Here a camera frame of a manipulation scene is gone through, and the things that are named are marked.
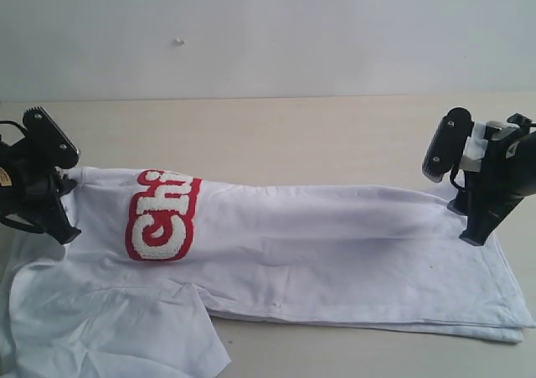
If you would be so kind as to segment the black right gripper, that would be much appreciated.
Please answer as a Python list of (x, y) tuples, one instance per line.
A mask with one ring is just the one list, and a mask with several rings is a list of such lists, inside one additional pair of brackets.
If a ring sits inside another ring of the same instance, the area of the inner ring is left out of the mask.
[(535, 194), (535, 134), (511, 132), (491, 138), (478, 172), (464, 173), (464, 186), (449, 209), (467, 217), (459, 238), (484, 246), (526, 197)]

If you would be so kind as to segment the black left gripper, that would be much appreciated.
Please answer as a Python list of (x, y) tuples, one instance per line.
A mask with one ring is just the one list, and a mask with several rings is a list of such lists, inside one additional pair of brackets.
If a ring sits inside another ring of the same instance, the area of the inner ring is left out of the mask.
[(59, 244), (71, 243), (81, 230), (71, 225), (61, 198), (71, 179), (39, 158), (26, 142), (1, 144), (1, 223), (21, 231), (45, 231)]

